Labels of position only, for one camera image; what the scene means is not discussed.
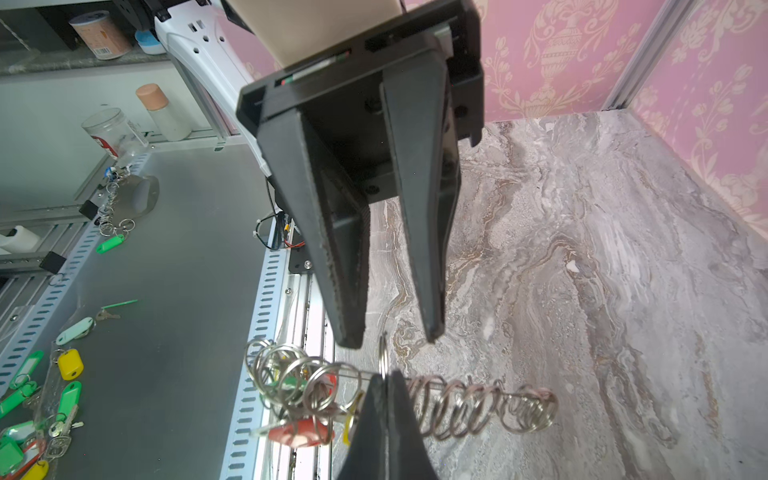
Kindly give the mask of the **spare bright green key tag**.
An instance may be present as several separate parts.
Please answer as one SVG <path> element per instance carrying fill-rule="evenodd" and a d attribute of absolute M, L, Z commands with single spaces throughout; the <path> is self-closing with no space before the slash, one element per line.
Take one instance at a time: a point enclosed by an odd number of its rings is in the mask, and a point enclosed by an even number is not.
<path fill-rule="evenodd" d="M 73 408 L 79 405 L 81 391 L 82 384 L 79 381 L 72 381 L 64 387 L 59 399 L 57 421 L 65 422 L 69 418 Z"/>

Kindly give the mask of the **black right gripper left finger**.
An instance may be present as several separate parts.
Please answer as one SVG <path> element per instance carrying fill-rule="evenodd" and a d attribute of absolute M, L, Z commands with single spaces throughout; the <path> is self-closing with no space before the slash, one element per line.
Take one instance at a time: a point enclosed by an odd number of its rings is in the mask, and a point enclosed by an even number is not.
<path fill-rule="evenodd" d="M 360 410 L 339 480 L 383 480 L 386 478 L 386 383 L 374 375 Z"/>

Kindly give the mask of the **spare metal key organizer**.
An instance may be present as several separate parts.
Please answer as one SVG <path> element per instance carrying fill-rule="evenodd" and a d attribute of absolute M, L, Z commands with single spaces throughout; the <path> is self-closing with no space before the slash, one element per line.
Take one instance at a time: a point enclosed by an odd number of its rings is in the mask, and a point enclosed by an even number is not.
<path fill-rule="evenodd" d="M 126 239 L 138 219 L 155 208 L 159 194 L 156 177 L 109 167 L 81 187 L 76 197 L 77 211 L 97 227 L 102 237 Z"/>

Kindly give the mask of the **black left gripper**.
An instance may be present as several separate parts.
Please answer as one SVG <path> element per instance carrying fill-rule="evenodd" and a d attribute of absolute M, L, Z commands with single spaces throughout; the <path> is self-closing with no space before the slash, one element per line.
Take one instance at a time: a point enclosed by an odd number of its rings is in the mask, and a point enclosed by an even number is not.
<path fill-rule="evenodd" d="M 431 40 L 442 53 L 399 61 Z M 425 338 L 434 343 L 445 331 L 447 243 L 460 187 L 450 100 L 458 139 L 477 145 L 485 111 L 480 56 L 474 4 L 432 1 L 240 92 L 237 119 L 258 133 L 341 347 L 363 344 L 367 200 L 394 196 L 391 157 Z"/>

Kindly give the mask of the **aluminium corner frame post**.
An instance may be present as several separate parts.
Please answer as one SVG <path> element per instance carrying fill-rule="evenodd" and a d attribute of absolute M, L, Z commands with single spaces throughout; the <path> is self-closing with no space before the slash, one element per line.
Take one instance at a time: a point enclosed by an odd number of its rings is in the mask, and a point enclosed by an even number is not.
<path fill-rule="evenodd" d="M 630 106 L 696 5 L 695 0 L 664 2 L 604 102 L 602 111 L 626 109 Z"/>

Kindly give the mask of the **aluminium front rail base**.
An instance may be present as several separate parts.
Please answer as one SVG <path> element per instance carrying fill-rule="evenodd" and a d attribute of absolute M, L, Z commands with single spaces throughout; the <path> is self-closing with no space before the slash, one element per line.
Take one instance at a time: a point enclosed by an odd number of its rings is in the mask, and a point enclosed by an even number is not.
<path fill-rule="evenodd" d="M 243 367 L 219 473 L 222 479 L 328 479 L 330 445 L 292 449 L 270 441 L 279 425 L 300 420 L 302 399 L 280 395 L 273 383 L 305 375 L 335 356 L 320 288 L 295 225 L 274 220 L 263 242 L 264 261 Z"/>

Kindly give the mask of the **clear glass jar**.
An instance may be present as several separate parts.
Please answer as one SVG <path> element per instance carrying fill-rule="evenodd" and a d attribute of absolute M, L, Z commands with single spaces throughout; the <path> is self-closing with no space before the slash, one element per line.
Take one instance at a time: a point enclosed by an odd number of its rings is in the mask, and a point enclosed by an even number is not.
<path fill-rule="evenodd" d="M 105 150 L 118 168 L 128 167 L 149 151 L 139 130 L 119 108 L 108 108 L 91 115 L 81 124 L 86 133 Z"/>

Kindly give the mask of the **white bottle brown cap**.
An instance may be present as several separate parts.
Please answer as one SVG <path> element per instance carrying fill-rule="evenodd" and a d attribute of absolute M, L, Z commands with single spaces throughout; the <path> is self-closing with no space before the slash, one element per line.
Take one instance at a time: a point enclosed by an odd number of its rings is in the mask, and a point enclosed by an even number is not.
<path fill-rule="evenodd" d="M 136 96 L 167 141 L 181 141 L 191 135 L 192 128 L 188 120 L 170 103 L 158 84 L 140 86 Z"/>

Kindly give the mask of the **spare yellow key tag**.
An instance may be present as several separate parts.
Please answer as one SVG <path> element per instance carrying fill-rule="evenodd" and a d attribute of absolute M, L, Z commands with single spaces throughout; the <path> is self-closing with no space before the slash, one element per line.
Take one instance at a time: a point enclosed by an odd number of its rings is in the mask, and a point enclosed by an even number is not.
<path fill-rule="evenodd" d="M 65 381 L 78 378 L 84 371 L 84 363 L 76 349 L 63 351 L 56 359 L 60 375 Z"/>

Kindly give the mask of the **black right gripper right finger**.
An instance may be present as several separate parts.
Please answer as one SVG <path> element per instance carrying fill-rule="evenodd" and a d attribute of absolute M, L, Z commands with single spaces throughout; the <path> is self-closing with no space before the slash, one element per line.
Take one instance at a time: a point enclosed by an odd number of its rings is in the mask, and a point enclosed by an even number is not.
<path fill-rule="evenodd" d="M 394 480 L 437 479 L 402 373 L 387 375 L 388 474 Z"/>

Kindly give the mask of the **spare mint key tag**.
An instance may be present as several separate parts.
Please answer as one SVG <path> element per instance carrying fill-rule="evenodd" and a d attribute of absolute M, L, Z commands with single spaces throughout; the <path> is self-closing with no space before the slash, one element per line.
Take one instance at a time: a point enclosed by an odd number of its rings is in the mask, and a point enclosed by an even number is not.
<path fill-rule="evenodd" d="M 64 346 L 76 339 L 88 335 L 95 326 L 95 320 L 92 317 L 84 317 L 70 327 L 64 329 L 57 336 L 55 343 L 58 346 Z"/>

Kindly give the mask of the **red key tag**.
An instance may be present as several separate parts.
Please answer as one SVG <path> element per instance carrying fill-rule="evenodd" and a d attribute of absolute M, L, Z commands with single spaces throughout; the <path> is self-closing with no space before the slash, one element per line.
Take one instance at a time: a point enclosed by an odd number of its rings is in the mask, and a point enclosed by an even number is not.
<path fill-rule="evenodd" d="M 328 425 L 313 418 L 304 418 L 270 429 L 267 438 L 292 449 L 300 449 L 327 445 L 334 434 Z"/>

